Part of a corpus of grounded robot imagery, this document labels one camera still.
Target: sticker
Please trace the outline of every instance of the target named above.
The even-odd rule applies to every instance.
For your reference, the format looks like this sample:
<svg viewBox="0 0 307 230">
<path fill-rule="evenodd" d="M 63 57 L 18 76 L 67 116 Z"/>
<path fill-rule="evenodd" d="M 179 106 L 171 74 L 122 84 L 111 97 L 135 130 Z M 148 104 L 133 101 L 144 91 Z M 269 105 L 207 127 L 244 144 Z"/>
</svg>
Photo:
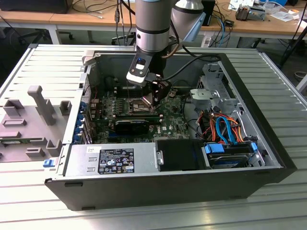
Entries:
<svg viewBox="0 0 307 230">
<path fill-rule="evenodd" d="M 11 144 L 21 144 L 20 141 L 2 141 L 2 144 L 11 145 Z"/>
<path fill-rule="evenodd" d="M 99 153 L 101 146 L 91 146 L 86 148 L 86 153 Z"/>
<path fill-rule="evenodd" d="M 99 174 L 134 173 L 134 149 L 99 149 L 99 152 Z"/>
</svg>

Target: paper on desk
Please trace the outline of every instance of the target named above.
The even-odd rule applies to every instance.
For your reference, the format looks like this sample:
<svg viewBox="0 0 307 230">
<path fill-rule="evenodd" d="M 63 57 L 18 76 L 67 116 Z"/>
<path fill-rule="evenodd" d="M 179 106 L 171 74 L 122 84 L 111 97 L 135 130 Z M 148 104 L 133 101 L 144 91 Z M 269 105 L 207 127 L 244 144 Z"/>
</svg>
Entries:
<svg viewBox="0 0 307 230">
<path fill-rule="evenodd" d="M 290 14 L 288 14 L 286 12 L 282 12 L 282 11 L 279 11 L 279 12 L 274 13 L 274 14 L 270 14 L 270 16 L 277 18 L 279 20 L 282 20 L 284 22 L 288 22 L 288 21 L 291 21 L 293 19 L 293 16 L 291 16 Z"/>
<path fill-rule="evenodd" d="M 230 0 L 228 9 L 237 11 L 240 4 L 242 4 L 242 6 L 252 7 L 254 5 L 254 0 Z"/>
</svg>

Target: power supply label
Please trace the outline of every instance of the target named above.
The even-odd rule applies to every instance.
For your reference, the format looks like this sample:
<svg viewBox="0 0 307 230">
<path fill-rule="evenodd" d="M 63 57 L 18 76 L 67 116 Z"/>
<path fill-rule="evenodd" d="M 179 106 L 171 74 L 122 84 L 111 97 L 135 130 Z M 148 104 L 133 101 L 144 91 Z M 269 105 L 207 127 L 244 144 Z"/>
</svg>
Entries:
<svg viewBox="0 0 307 230">
<path fill-rule="evenodd" d="M 99 174 L 134 173 L 133 149 L 102 149 L 99 154 Z"/>
</svg>

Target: metal worktable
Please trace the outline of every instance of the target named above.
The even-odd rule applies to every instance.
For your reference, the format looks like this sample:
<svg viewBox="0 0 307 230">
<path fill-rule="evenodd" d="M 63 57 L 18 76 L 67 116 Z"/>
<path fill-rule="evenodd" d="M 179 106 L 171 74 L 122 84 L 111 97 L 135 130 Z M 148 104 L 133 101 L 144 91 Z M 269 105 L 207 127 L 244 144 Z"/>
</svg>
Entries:
<svg viewBox="0 0 307 230">
<path fill-rule="evenodd" d="M 35 105 L 27 95 L 31 84 L 41 85 L 43 96 L 53 105 L 71 100 L 84 71 L 83 52 L 107 48 L 110 46 L 39 45 L 27 49 L 0 90 L 0 106 L 7 99 Z M 44 171 L 41 161 L 0 163 L 0 228 L 306 229 L 307 102 L 265 54 L 253 49 L 212 48 L 210 52 L 227 54 L 297 172 L 248 199 L 73 212 L 45 187 L 44 179 L 52 171 Z"/>
</svg>

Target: chair wheel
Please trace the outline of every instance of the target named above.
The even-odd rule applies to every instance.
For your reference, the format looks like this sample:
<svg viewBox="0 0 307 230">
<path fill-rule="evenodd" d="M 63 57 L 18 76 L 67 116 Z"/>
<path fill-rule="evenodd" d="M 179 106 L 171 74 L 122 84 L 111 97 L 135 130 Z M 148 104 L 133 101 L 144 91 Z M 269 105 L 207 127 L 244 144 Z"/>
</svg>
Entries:
<svg viewBox="0 0 307 230">
<path fill-rule="evenodd" d="M 18 39 L 18 42 L 19 42 L 19 44 L 20 44 L 21 46 L 25 44 L 24 40 L 22 40 L 22 39 Z"/>
</svg>

